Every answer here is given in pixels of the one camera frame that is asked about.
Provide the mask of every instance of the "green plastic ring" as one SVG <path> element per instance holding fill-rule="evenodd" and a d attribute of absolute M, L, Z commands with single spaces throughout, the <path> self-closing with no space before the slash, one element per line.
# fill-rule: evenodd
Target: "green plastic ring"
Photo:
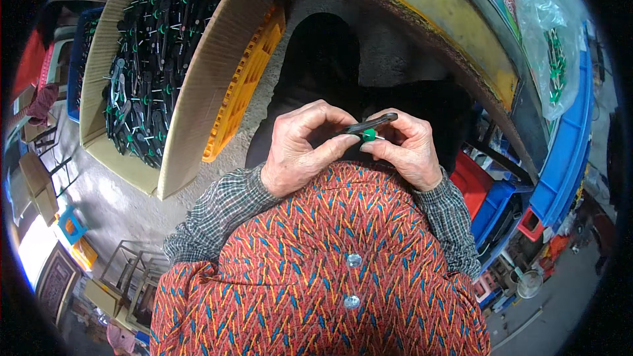
<path fill-rule="evenodd" d="M 376 139 L 376 130 L 370 128 L 363 131 L 363 141 L 373 141 Z"/>

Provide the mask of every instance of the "patterned fabric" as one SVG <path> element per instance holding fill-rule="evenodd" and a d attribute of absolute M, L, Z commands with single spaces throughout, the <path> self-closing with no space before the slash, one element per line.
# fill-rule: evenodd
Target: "patterned fabric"
<path fill-rule="evenodd" d="M 217 263 L 224 242 L 238 225 L 281 201 L 261 183 L 262 167 L 263 164 L 253 170 L 234 170 L 202 194 L 187 212 L 186 221 L 165 239 L 163 249 L 172 264 Z M 374 168 L 393 170 L 378 165 Z M 470 214 L 462 193 L 441 169 L 443 178 L 438 187 L 430 192 L 411 190 L 411 193 L 426 213 L 431 232 L 444 250 L 448 271 L 463 272 L 475 279 L 481 264 L 470 232 Z"/>
<path fill-rule="evenodd" d="M 448 271 L 384 168 L 332 164 L 237 227 L 218 260 L 162 276 L 153 355 L 490 352 L 470 278 Z"/>
<path fill-rule="evenodd" d="M 262 167 L 229 172 L 198 198 L 185 222 L 165 238 L 163 249 L 172 264 L 217 262 L 235 227 L 281 201 L 261 183 Z"/>

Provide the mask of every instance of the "red plastic bin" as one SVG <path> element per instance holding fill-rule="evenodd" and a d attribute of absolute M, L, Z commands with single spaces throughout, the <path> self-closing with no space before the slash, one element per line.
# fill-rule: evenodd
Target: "red plastic bin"
<path fill-rule="evenodd" d="M 467 154 L 459 152 L 451 180 L 464 196 L 470 219 L 474 219 L 493 186 L 493 178 Z"/>

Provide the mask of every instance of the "elderly hand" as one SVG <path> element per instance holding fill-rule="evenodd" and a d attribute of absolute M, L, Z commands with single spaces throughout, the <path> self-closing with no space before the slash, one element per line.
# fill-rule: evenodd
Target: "elderly hand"
<path fill-rule="evenodd" d="M 421 192 L 431 191 L 442 181 L 431 125 L 395 108 L 381 110 L 368 120 L 386 113 L 398 113 L 397 120 L 380 129 L 387 140 L 366 142 L 360 151 L 372 154 L 374 160 L 391 162 L 400 175 Z"/>
<path fill-rule="evenodd" d="M 360 141 L 356 135 L 339 135 L 312 149 L 308 139 L 314 136 L 313 131 L 333 133 L 355 123 L 351 114 L 324 100 L 280 115 L 275 120 L 270 152 L 261 169 L 261 182 L 278 198 L 305 186 Z"/>

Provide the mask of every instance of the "folded cloth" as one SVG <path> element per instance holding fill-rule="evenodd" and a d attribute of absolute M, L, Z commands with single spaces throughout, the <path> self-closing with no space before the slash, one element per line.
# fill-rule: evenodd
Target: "folded cloth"
<path fill-rule="evenodd" d="M 33 94 L 31 104 L 28 106 L 27 115 L 31 116 L 28 123 L 31 125 L 46 125 L 48 111 L 59 96 L 59 87 L 51 83 L 46 84 Z"/>

